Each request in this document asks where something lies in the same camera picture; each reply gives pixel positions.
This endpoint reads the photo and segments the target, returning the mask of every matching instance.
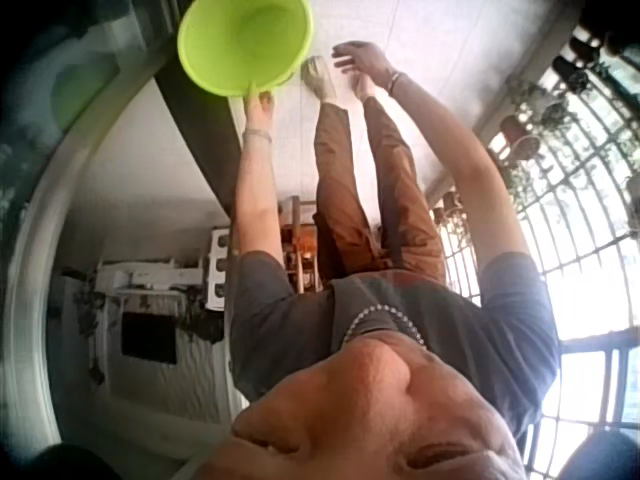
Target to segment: brown pants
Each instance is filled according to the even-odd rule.
[[[445,285],[442,243],[416,181],[411,150],[375,98],[364,116],[378,178],[382,245],[358,200],[349,116],[323,103],[316,129],[318,268],[323,283],[353,273],[405,269]]]

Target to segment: silver bracelet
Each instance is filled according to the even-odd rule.
[[[405,75],[404,72],[396,72],[391,77],[391,80],[389,81],[389,86],[387,87],[387,93],[389,94],[390,97],[393,97],[393,87],[396,86],[396,82],[403,75]]]
[[[264,138],[269,143],[273,143],[273,140],[271,140],[271,135],[269,135],[269,132],[265,132],[264,130],[258,130],[257,128],[246,128],[244,130],[244,133],[242,134],[242,138],[245,142],[247,141],[247,137],[249,135],[255,135],[256,137]]]

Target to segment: bucket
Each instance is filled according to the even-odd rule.
[[[243,96],[293,75],[311,44],[307,0],[196,0],[178,32],[178,56],[203,89]]]

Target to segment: t-shirt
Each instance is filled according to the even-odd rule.
[[[478,285],[482,307],[404,270],[351,275],[322,292],[297,294],[272,256],[245,254],[231,322],[235,384],[255,401],[338,351],[345,337],[395,330],[464,375],[518,438],[538,420],[559,366],[551,302],[522,253],[494,259]]]

